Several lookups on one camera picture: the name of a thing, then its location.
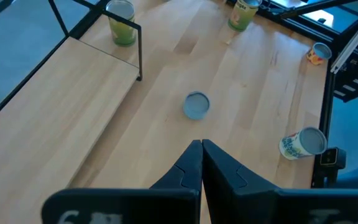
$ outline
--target wooden table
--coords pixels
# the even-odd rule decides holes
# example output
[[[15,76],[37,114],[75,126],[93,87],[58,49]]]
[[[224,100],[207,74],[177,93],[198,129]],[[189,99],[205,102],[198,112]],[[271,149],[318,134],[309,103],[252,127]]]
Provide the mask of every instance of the wooden table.
[[[231,8],[220,1],[134,4],[144,80],[124,98],[70,187],[150,187],[191,140],[203,138],[280,187],[310,187],[314,158],[288,161],[278,142],[318,127],[327,65],[306,61],[313,41],[259,16],[235,34],[227,28]],[[81,41],[135,63],[136,45],[115,47],[109,32],[101,16]],[[194,90],[211,100],[202,121],[182,112]],[[206,203],[202,211],[208,222]]]

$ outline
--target gray floor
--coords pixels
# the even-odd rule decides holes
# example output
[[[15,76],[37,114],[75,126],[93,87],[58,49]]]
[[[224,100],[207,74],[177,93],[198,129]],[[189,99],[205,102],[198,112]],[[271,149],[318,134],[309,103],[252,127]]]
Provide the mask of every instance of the gray floor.
[[[88,11],[71,0],[55,2],[69,29]],[[341,17],[335,19],[337,30],[355,20],[337,9],[330,12]],[[0,14],[0,102],[62,38],[47,0],[17,0]],[[348,103],[334,99],[329,145],[348,153],[347,168],[340,173],[358,167],[358,99]]]

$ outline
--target can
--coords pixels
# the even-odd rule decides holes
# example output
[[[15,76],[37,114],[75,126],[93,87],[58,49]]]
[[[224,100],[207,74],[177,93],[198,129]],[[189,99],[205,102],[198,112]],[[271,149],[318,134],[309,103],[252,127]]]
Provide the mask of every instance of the can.
[[[306,53],[306,58],[313,65],[321,65],[325,60],[331,58],[333,53],[331,49],[323,43],[315,43]]]
[[[322,154],[327,149],[327,139],[317,128],[307,127],[282,138],[279,148],[285,158],[300,159]]]
[[[106,5],[106,10],[124,19],[135,21],[135,7],[127,0],[112,0]],[[135,29],[109,17],[112,40],[121,47],[129,47],[136,41]]]
[[[262,0],[237,0],[228,21],[229,27],[236,31],[244,31],[261,3]]]

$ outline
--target small orange cup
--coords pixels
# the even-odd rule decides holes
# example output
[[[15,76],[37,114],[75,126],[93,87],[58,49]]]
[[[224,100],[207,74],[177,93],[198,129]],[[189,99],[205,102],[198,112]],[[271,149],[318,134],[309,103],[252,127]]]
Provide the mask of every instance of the small orange cup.
[[[327,45],[323,43],[315,43],[308,53],[306,53],[306,58],[313,65],[320,65],[325,60],[330,59],[332,55],[333,53]]]

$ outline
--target green can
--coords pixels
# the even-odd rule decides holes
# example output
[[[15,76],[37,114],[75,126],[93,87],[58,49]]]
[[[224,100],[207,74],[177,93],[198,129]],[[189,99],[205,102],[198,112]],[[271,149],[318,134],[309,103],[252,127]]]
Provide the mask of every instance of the green can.
[[[236,31],[244,31],[252,21],[262,0],[237,0],[229,19],[229,27]]]
[[[112,0],[106,5],[106,10],[121,16],[124,19],[135,21],[135,7],[127,0]],[[136,31],[134,28],[125,25],[109,17],[112,40],[121,47],[129,47],[136,41]]]

